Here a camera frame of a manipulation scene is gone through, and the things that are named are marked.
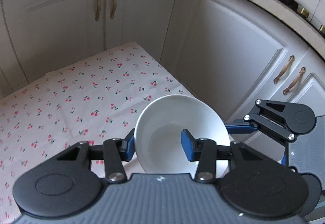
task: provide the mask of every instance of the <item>ribbed gray surface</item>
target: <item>ribbed gray surface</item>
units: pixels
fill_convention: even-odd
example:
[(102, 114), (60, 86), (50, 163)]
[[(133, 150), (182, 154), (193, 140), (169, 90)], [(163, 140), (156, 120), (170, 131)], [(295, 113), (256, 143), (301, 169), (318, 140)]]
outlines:
[(127, 183), (109, 186), (90, 209), (65, 220), (19, 218), (17, 224), (302, 224), (286, 220), (250, 219), (229, 207), (212, 185), (196, 183), (190, 175), (135, 174)]
[(314, 130), (298, 136), (289, 144), (289, 166), (297, 168), (300, 174), (311, 173), (321, 181), (325, 189), (325, 116), (317, 117)]

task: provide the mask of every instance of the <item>cherry print tablecloth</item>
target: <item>cherry print tablecloth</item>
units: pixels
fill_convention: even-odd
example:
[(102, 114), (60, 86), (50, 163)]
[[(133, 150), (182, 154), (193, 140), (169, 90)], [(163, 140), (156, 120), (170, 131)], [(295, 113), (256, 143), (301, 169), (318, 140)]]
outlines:
[[(168, 94), (190, 93), (138, 44), (129, 43), (46, 74), (0, 101), (0, 223), (20, 216), (12, 186), (70, 145), (125, 137), (142, 110)], [(128, 177), (143, 172), (136, 155)], [(102, 161), (92, 171), (104, 177)]]

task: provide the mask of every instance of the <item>wooden handle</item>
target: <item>wooden handle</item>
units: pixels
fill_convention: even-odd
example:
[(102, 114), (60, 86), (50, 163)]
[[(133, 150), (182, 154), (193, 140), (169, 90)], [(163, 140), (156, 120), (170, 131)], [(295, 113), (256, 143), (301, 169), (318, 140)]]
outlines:
[(301, 67), (298, 76), (291, 82), (291, 84), (286, 89), (283, 90), (284, 95), (287, 95), (290, 89), (293, 88), (296, 85), (296, 83), (298, 83), (298, 81), (301, 80), (304, 73), (306, 73), (306, 67)]
[(117, 7), (117, 0), (113, 0), (113, 7), (112, 7), (112, 11), (110, 13), (110, 18), (113, 19), (114, 16), (115, 16), (115, 10), (116, 10), (116, 7)]
[(95, 20), (98, 21), (100, 19), (100, 9), (101, 9), (101, 0), (97, 0), (97, 9)]
[(289, 68), (289, 66), (294, 62), (294, 60), (295, 60), (295, 56), (294, 55), (291, 55), (290, 58), (289, 58), (289, 60), (288, 60), (288, 62), (287, 62), (287, 64), (282, 68), (282, 70), (278, 74), (278, 76), (276, 78), (274, 78), (273, 83), (276, 84), (279, 81), (280, 77), (282, 75), (284, 75), (284, 73), (287, 71), (287, 69)]

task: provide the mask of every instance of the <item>white container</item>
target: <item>white container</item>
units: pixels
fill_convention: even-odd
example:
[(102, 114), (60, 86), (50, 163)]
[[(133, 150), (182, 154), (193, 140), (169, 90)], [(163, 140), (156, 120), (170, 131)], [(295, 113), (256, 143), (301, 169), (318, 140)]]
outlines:
[[(146, 173), (190, 173), (194, 178), (198, 163), (186, 158), (180, 136), (183, 129), (196, 139), (230, 145), (224, 123), (207, 104), (190, 96), (163, 96), (142, 111), (135, 125), (135, 151)], [(216, 177), (221, 177), (227, 166), (228, 161), (217, 161)]]

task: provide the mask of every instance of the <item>metal screw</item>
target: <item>metal screw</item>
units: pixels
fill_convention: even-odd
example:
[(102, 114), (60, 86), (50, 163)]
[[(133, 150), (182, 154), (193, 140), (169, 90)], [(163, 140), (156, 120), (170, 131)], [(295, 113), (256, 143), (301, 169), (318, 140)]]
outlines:
[(124, 180), (124, 174), (123, 173), (111, 173), (108, 176), (108, 179), (113, 182), (119, 182), (121, 180)]
[(295, 136), (291, 133), (291, 134), (289, 134), (288, 139), (289, 140), (294, 140), (295, 139)]
[(211, 174), (210, 172), (200, 172), (197, 178), (202, 181), (208, 181), (213, 178), (213, 174)]

